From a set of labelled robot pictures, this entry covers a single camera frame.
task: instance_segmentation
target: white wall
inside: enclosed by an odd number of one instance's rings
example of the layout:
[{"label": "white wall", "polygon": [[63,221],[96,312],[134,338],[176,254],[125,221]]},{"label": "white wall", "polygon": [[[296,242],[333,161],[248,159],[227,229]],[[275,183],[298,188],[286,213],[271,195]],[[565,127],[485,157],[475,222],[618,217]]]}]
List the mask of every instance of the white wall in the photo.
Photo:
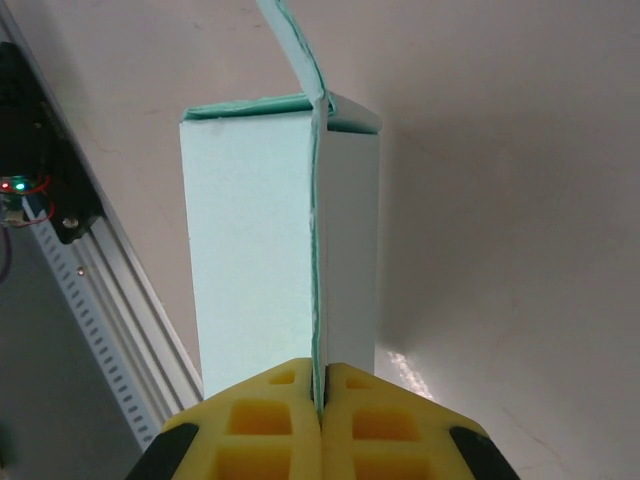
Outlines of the white wall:
[{"label": "white wall", "polygon": [[[252,0],[9,4],[195,356],[177,122],[297,91],[283,55]],[[381,368],[524,479],[633,478],[640,3],[291,4],[386,124]]]}]

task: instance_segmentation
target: cardboard box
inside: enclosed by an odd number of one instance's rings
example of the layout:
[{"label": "cardboard box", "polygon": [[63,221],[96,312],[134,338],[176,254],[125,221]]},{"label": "cardboard box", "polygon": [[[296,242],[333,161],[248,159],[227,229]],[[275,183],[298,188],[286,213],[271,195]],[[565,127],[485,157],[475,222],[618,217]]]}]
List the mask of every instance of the cardboard box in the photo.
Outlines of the cardboard box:
[{"label": "cardboard box", "polygon": [[304,93],[180,126],[205,395],[312,355],[322,398],[327,362],[373,372],[381,125],[326,90],[281,1],[258,3]]}]

